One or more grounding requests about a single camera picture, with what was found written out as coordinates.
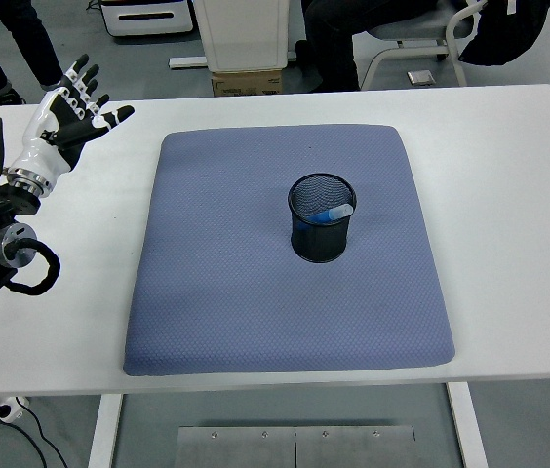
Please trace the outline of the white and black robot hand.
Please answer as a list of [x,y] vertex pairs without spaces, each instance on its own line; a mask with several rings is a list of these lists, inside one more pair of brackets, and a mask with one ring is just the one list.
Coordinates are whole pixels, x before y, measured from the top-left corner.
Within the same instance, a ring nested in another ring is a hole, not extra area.
[[88,55],[75,60],[43,96],[24,131],[22,152],[7,171],[9,184],[48,196],[59,177],[75,168],[88,142],[103,137],[135,112],[130,105],[102,111],[109,96],[92,98],[99,67],[88,62]]

